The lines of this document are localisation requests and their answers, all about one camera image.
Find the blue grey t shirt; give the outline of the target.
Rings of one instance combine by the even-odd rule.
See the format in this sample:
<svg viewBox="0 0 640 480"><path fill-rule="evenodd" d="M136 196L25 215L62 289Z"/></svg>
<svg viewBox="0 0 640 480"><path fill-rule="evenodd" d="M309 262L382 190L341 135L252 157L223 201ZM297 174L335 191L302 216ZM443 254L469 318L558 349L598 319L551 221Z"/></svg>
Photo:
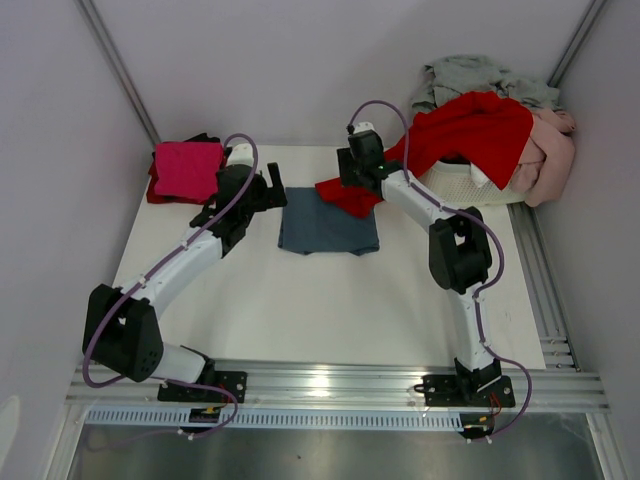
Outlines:
<svg viewBox="0 0 640 480"><path fill-rule="evenodd" d="M380 249L373 212L355 217L324 202L313 188L287 187L278 247L299 254L349 253L363 256Z"/></svg>

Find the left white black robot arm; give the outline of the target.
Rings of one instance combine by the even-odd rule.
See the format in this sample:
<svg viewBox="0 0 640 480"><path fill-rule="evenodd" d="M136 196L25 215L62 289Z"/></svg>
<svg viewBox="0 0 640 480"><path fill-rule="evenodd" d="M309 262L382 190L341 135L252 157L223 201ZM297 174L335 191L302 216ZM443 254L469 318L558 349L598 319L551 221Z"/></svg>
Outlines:
<svg viewBox="0 0 640 480"><path fill-rule="evenodd" d="M163 341L159 319L173 300L206 269L244 239L254 215L286 206L279 166L268 164L267 177L255 167L232 163L218 172L218 191L190 221L180 242L148 272L119 287L105 284L90 294L83 338L82 374L89 363L115 372L117 379L161 379L180 384L192 400L209 398L216 386L205 370L205 355Z"/></svg>

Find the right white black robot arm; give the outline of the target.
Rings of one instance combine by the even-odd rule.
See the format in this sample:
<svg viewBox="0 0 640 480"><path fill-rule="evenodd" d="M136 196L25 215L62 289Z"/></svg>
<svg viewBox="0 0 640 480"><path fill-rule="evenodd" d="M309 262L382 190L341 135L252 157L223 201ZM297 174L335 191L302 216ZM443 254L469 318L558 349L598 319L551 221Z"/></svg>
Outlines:
<svg viewBox="0 0 640 480"><path fill-rule="evenodd" d="M349 125L347 132L348 146L338 151L341 184L362 187L399 207L426 232L430 274L451 303L458 342L455 373L426 377L419 388L425 403L488 405L502 369L487 351L482 319L481 288L492 256L481 213L447 206L399 162L387 162L382 140L369 124Z"/></svg>

